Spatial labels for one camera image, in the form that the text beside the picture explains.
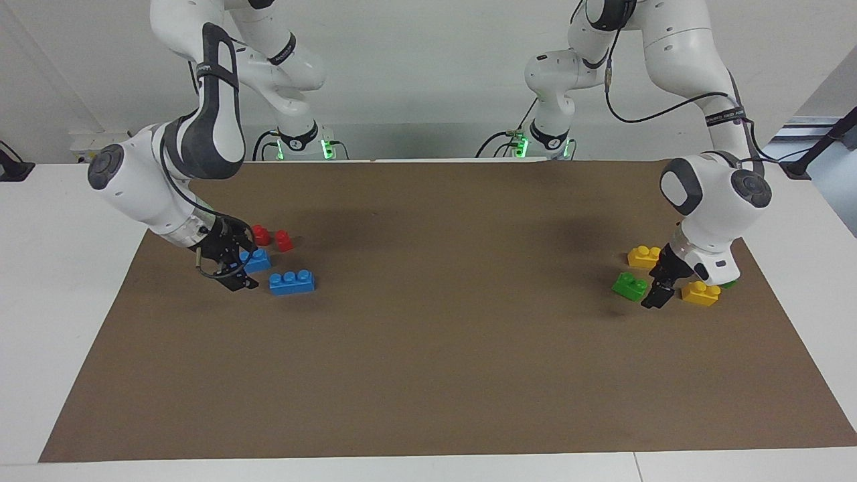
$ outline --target cable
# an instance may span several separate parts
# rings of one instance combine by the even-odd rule
[[[517,145],[518,144],[516,142],[509,142],[508,144],[503,144],[502,146],[498,147],[497,150],[494,152],[494,157],[497,157],[498,155],[500,155],[500,149],[503,149],[503,148],[506,148],[506,152],[503,153],[503,157],[506,157],[506,153],[509,152],[509,148],[514,148]]]
[[[186,201],[188,204],[190,204],[194,208],[199,209],[200,211],[204,211],[204,212],[209,213],[213,216],[223,218],[224,220],[231,220],[232,222],[235,222],[236,224],[240,225],[245,231],[249,231],[251,233],[253,232],[253,228],[250,227],[250,225],[247,224],[246,222],[239,220],[238,218],[236,218],[234,216],[229,216],[228,214],[223,214],[223,213],[215,211],[211,208],[207,208],[205,206],[202,206],[198,202],[195,202],[195,201],[191,200],[189,197],[187,197],[184,194],[184,192],[182,192],[182,190],[178,189],[178,186],[176,185],[176,181],[172,178],[172,175],[170,174],[170,169],[166,166],[166,157],[164,156],[165,146],[166,146],[166,138],[162,136],[161,137],[161,143],[160,143],[161,167],[164,169],[164,175],[166,176],[166,180],[170,183],[170,186],[172,186],[172,189],[174,191],[176,191],[176,193],[184,201]],[[201,249],[197,248],[197,250],[196,250],[196,261],[197,261],[196,270],[199,271],[200,274],[202,274],[203,276],[205,276],[209,280],[225,280],[226,278],[231,278],[232,276],[235,276],[236,274],[241,273],[247,267],[247,265],[250,264],[250,261],[253,259],[253,253],[255,253],[259,249],[259,246],[256,244],[256,241],[255,241],[255,235],[251,234],[250,240],[253,243],[253,247],[252,247],[252,250],[249,251],[250,256],[247,256],[247,261],[239,263],[237,268],[235,268],[232,271],[230,271],[229,273],[225,273],[225,274],[209,274],[209,273],[206,273],[205,271],[203,271],[202,266],[200,265]]]
[[[17,152],[15,152],[15,150],[12,148],[12,146],[10,146],[9,144],[7,144],[6,142],[3,142],[3,141],[0,141],[0,144],[3,144],[3,146],[4,146],[5,148],[7,148],[7,149],[9,150],[9,152],[11,152],[12,154],[14,154],[14,155],[15,155],[15,157],[16,157],[16,158],[18,158],[18,160],[19,160],[20,162],[24,162],[24,159],[22,159],[22,158],[21,158],[21,155],[20,155],[20,154],[18,154]]]
[[[505,132],[505,131],[503,131],[503,132],[498,132],[498,133],[494,134],[493,136],[490,136],[490,137],[488,138],[488,140],[487,140],[487,141],[485,141],[485,142],[483,143],[483,145],[479,148],[479,150],[478,150],[478,151],[476,151],[476,157],[478,158],[479,156],[481,156],[481,155],[482,155],[482,151],[484,151],[484,150],[485,150],[485,148],[486,148],[486,147],[487,147],[487,146],[488,146],[488,145],[489,145],[489,144],[490,144],[494,139],[496,139],[496,138],[498,138],[498,137],[502,137],[502,136],[512,137],[512,135],[510,135],[508,132]]]
[[[196,95],[199,95],[200,86],[196,84],[196,72],[194,72],[194,65],[189,60],[188,69],[190,69],[190,80],[194,83],[194,92],[196,92]]]
[[[518,123],[518,130],[521,130],[524,127],[524,122],[527,121],[527,118],[530,116],[530,113],[533,112],[533,109],[536,107],[536,102],[538,102],[538,97],[533,99],[533,103],[530,104],[530,109],[527,110],[527,113],[524,114],[524,118],[522,118],[521,122]],[[509,154],[509,147],[506,148],[506,151],[503,153],[503,157],[506,157],[507,154]]]
[[[262,160],[265,160],[265,149],[271,146],[274,146],[275,148],[279,149],[279,144],[277,142],[269,142],[268,144],[265,144],[265,147],[262,148]]]
[[[762,156],[763,158],[765,158],[767,160],[777,161],[776,158],[769,156],[768,154],[766,154],[762,150],[761,147],[758,146],[758,141],[756,140],[756,123],[754,123],[752,120],[750,120],[748,118],[745,118],[744,121],[747,122],[748,124],[750,124],[750,139],[752,141],[752,145],[756,148],[758,155]]]
[[[800,151],[798,151],[798,152],[796,152],[796,153],[791,153],[791,154],[789,154],[789,155],[784,155],[784,156],[782,156],[780,159],[778,159],[778,160],[777,160],[777,162],[779,162],[779,161],[781,161],[781,160],[786,160],[786,159],[788,159],[788,158],[792,157],[793,155],[798,155],[798,154],[808,153],[808,152],[810,152],[811,150],[812,150],[812,148],[806,148],[806,149],[800,150]]]
[[[619,43],[620,33],[622,33],[621,28],[616,30],[616,37],[613,39],[613,45],[610,46],[610,51],[607,55],[607,72],[606,72],[605,78],[604,78],[604,99],[607,101],[607,108],[610,110],[610,113],[613,114],[613,117],[616,117],[617,119],[619,119],[620,121],[622,121],[626,124],[639,124],[639,123],[647,122],[647,121],[650,121],[651,119],[669,114],[670,112],[672,112],[676,109],[679,109],[681,107],[684,107],[685,105],[692,104],[693,102],[696,102],[697,100],[702,100],[702,99],[705,99],[708,97],[725,97],[725,98],[729,99],[728,93],[709,92],[709,93],[703,93],[701,95],[697,95],[696,97],[693,97],[692,99],[687,99],[683,102],[680,102],[676,105],[673,105],[672,107],[670,107],[668,109],[660,111],[657,114],[652,114],[650,116],[646,116],[646,117],[643,117],[640,119],[626,119],[626,118],[620,116],[618,113],[616,113],[616,110],[613,108],[613,104],[610,102],[610,84],[613,82],[613,52],[616,50],[616,44]]]
[[[345,151],[345,159],[351,160],[351,155],[348,154],[348,146],[346,146],[344,142],[342,142],[342,141],[330,141],[330,145],[331,146],[342,146],[343,150]]]
[[[574,142],[574,150],[572,150],[572,157],[570,157],[568,160],[574,160],[574,154],[578,153],[578,142],[575,139],[571,139],[569,142]]]
[[[580,7],[584,6],[585,1],[586,0],[580,0],[580,3],[578,3],[578,6],[574,9],[574,12],[572,13],[572,19],[568,22],[569,24],[574,23],[574,17],[578,16],[578,12],[580,11]]]
[[[256,140],[256,145],[253,147],[253,158],[252,158],[253,162],[256,162],[258,160],[257,156],[259,155],[259,146],[262,145],[262,141],[264,141],[265,138],[268,136],[275,136],[275,135],[277,135],[276,130],[267,130],[267,131],[265,131],[264,134],[259,136],[259,139]]]

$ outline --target toy brick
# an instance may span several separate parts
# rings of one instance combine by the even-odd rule
[[[253,237],[257,246],[268,246],[271,243],[271,233],[261,225],[253,226]]]
[[[687,303],[712,306],[720,300],[721,292],[719,286],[706,286],[702,281],[694,281],[681,288],[681,300]]]
[[[240,256],[241,262],[247,261],[247,251],[242,251]],[[253,274],[260,271],[267,271],[268,269],[271,269],[271,257],[268,256],[265,250],[256,250],[253,251],[253,257],[247,263],[247,267],[244,270],[247,271],[247,274]]]
[[[661,248],[638,246],[628,253],[628,265],[631,268],[652,269],[657,265],[661,256]]]
[[[289,233],[285,231],[277,231],[277,234],[274,236],[277,241],[277,247],[280,252],[285,253],[289,250],[294,250],[295,245],[291,243],[291,238],[289,238]]]
[[[625,298],[633,302],[638,302],[645,296],[646,290],[649,289],[649,283],[646,280],[638,280],[633,274],[622,273],[619,279],[613,284],[613,291],[619,293]]]
[[[286,274],[272,274],[269,286],[274,296],[313,292],[315,291],[315,277],[306,269],[297,274],[291,271]]]

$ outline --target white table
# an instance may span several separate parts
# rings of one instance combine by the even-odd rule
[[[774,201],[746,242],[854,425],[857,239],[811,183],[768,173]],[[857,448],[37,465],[145,229],[94,195],[85,166],[0,184],[0,226],[3,482],[857,480]]]

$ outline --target brown paper mat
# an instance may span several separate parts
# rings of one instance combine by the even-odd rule
[[[663,163],[246,166],[196,183],[318,291],[229,294],[147,235],[41,461],[857,445],[759,272],[610,291],[679,216]]]

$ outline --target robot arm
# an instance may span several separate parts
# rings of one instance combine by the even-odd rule
[[[294,36],[288,31],[278,51],[268,58],[250,46],[237,49],[221,27],[227,9],[236,9],[237,20],[253,19],[258,12],[266,12],[258,21],[243,25],[249,42],[258,41],[254,37],[257,31],[269,32],[265,37],[268,44],[261,47],[265,51],[273,42],[270,32],[279,29],[272,27],[272,3],[273,0],[152,0],[155,34],[176,54],[196,65],[198,108],[171,123],[149,126],[126,142],[108,146],[93,160],[88,172],[89,183],[103,199],[160,237],[194,251],[200,272],[232,291],[259,285],[247,276],[243,269],[246,262],[242,263],[239,256],[240,250],[256,250],[248,235],[250,228],[243,221],[211,209],[190,191],[189,182],[194,178],[230,178],[241,167],[245,146],[238,109],[239,82],[271,79],[276,72],[285,75],[277,62],[285,65],[290,57],[306,58],[295,49]],[[258,61],[256,70],[248,60]],[[247,73],[242,78],[244,67]],[[321,86],[321,81],[306,76],[306,69],[296,67],[292,71],[292,76],[269,80],[267,85],[272,90],[280,85]],[[292,118],[290,114],[288,111],[284,116]],[[214,274],[204,272],[201,258],[215,261],[218,270]]]
[[[714,147],[673,160],[662,175],[662,193],[686,218],[651,272],[654,288],[643,305],[661,308],[680,278],[696,274],[709,286],[738,278],[732,242],[767,208],[771,192],[738,89],[715,48],[704,0],[582,0],[569,29],[571,50],[542,54],[527,66],[527,85],[539,100],[530,145],[547,157],[560,154],[574,114],[569,90],[604,83],[609,95],[609,49],[624,30],[642,31],[650,79],[697,104]],[[609,96],[607,102],[613,111]],[[630,123],[644,120],[615,115]],[[752,171],[742,169],[745,163]]]
[[[238,76],[273,108],[278,134],[294,155],[322,151],[321,131],[303,92],[320,89],[327,73],[321,58],[277,21],[274,7],[230,12],[248,46],[238,50]]]
[[[650,273],[654,282],[643,300],[646,308],[662,308],[681,278],[695,274],[709,286],[737,280],[732,243],[758,220],[772,197],[760,174],[736,169],[711,153],[672,160],[661,176],[661,192],[686,217]]]

